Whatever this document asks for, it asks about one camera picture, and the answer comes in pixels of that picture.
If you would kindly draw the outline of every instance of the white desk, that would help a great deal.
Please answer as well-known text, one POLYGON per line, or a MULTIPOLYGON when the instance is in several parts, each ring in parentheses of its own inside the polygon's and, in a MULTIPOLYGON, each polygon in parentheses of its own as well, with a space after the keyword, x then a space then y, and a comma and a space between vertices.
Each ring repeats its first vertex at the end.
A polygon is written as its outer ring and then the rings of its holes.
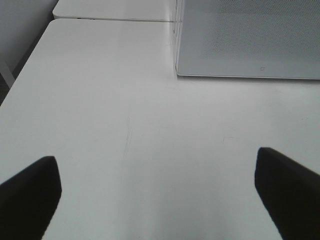
POLYGON ((173 21, 176 0, 59 0, 56 19, 173 21))
POLYGON ((317 82, 177 79, 169 26, 55 20, 4 100, 0 182, 58 161, 45 240, 280 240, 258 148, 320 173, 317 82))

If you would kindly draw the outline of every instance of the floor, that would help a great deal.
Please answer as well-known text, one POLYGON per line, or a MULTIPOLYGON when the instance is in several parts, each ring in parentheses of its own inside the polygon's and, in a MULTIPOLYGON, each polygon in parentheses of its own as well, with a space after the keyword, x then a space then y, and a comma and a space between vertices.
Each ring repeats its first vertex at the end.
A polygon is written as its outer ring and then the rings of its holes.
POLYGON ((0 106, 9 92, 9 87, 0 74, 0 106))

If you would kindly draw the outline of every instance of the wall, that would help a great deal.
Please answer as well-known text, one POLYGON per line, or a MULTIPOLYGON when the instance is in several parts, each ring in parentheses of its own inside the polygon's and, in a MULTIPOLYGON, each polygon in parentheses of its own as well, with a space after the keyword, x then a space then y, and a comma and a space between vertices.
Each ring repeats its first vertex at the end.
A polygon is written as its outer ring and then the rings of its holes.
POLYGON ((58 0, 0 0, 0 54, 16 77, 53 19, 58 0))

